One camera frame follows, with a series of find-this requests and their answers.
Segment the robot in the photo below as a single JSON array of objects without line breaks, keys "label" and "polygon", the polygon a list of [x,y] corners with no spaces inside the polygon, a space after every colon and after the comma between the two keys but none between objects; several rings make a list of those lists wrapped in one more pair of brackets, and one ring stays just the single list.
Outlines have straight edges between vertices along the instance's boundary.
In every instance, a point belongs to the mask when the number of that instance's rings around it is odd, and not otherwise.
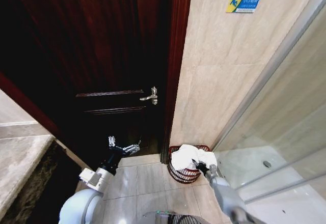
[{"label": "robot", "polygon": [[[95,172],[90,169],[82,171],[79,177],[89,188],[76,192],[65,202],[60,211],[59,224],[102,224],[100,223],[101,218],[99,218],[104,209],[102,198],[111,175],[116,174],[121,158],[128,157],[140,150],[140,142],[126,148],[116,146],[113,136],[108,137],[108,142],[110,149],[108,159]],[[230,217],[233,224],[266,224],[246,212],[245,203],[229,183],[218,175],[216,165],[210,165],[208,169],[203,162],[194,160],[193,162],[209,181],[221,210]],[[209,224],[197,216],[179,215],[168,211],[145,213],[135,224],[154,223]]]}]

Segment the red wicker basket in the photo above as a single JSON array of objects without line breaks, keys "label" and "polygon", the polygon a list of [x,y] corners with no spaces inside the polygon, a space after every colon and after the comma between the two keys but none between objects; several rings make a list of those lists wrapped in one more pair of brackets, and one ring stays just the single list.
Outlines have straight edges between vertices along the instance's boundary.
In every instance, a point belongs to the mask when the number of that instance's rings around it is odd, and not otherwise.
[{"label": "red wicker basket", "polygon": [[[198,145],[195,147],[198,149],[203,149],[206,152],[210,151],[209,147],[207,147],[206,145]],[[183,184],[193,183],[200,176],[199,170],[183,169],[183,170],[177,171],[173,168],[173,166],[171,164],[171,153],[179,150],[179,148],[180,148],[180,146],[169,147],[168,171],[169,171],[171,177],[173,177],[174,180],[176,180],[177,182],[180,182]]]}]

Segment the shower enclosure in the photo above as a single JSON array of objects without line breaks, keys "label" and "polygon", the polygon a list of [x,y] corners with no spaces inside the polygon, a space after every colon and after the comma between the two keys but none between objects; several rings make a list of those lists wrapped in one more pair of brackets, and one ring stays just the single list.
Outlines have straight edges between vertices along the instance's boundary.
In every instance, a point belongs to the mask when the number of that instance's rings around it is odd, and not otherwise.
[{"label": "shower enclosure", "polygon": [[311,0],[221,134],[219,169],[268,224],[326,223],[326,7]]}]

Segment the wooden door frame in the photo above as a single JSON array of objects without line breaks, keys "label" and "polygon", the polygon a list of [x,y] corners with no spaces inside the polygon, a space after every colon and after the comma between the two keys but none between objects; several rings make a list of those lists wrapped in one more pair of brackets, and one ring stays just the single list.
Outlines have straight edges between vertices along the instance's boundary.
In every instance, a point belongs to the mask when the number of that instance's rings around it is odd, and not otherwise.
[{"label": "wooden door frame", "polygon": [[[174,116],[174,108],[177,98],[179,76],[185,35],[188,23],[188,15],[191,0],[169,0],[169,39],[168,39],[168,66],[166,82],[166,103],[164,113],[164,138],[161,145],[160,160],[167,163]],[[27,111],[34,119],[44,126],[50,133],[61,141],[65,141],[65,135],[60,128],[15,84],[0,72],[1,89],[17,104]]]},{"label": "wooden door frame", "polygon": [[181,70],[185,34],[187,31],[190,1],[191,0],[170,0],[170,34],[164,115],[164,138],[160,153],[161,162],[164,164],[168,162],[174,108],[175,102],[177,100],[179,76]]}]

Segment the shower floor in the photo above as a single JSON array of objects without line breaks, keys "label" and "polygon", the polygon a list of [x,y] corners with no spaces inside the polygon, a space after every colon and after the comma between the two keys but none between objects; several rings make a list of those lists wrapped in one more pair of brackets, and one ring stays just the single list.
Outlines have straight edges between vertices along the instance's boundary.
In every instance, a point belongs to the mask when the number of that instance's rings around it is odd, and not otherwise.
[{"label": "shower floor", "polygon": [[[216,157],[219,168],[233,187],[286,163],[270,146],[217,152]],[[263,165],[265,160],[271,163],[271,168]],[[238,193],[242,199],[248,200],[301,179],[294,168],[287,167],[239,189]],[[326,220],[326,201],[309,184],[252,202],[247,208],[267,224],[317,224]]]}]

